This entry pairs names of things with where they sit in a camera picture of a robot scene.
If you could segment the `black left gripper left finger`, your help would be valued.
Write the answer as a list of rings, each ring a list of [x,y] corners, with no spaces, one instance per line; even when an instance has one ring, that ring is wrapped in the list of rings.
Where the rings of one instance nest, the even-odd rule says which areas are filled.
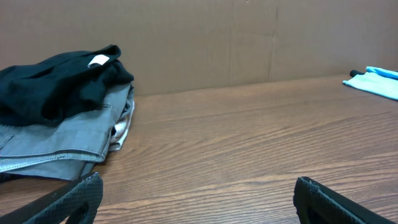
[[[1,217],[1,224],[92,224],[103,198],[103,180],[97,172]]]

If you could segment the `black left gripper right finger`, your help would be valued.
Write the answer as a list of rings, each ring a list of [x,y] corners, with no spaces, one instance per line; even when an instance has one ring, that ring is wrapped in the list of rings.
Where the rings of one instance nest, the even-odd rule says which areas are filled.
[[[293,203],[301,224],[394,224],[309,177],[297,179]]]

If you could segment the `light blue printed t-shirt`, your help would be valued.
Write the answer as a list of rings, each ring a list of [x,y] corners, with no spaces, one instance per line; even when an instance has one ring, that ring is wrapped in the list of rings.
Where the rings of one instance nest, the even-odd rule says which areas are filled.
[[[343,84],[357,90],[397,101],[397,71],[366,67],[364,75],[356,75]]]

